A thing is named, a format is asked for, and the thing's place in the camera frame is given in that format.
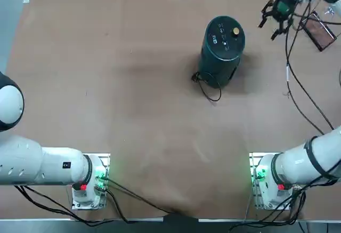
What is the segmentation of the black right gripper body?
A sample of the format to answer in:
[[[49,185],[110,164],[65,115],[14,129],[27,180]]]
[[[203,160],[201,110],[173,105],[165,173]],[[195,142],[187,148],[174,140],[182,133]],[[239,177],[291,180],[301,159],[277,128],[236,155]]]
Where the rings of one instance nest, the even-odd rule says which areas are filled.
[[[295,9],[295,0],[275,0],[274,2],[274,18],[276,21],[285,21],[293,13]]]

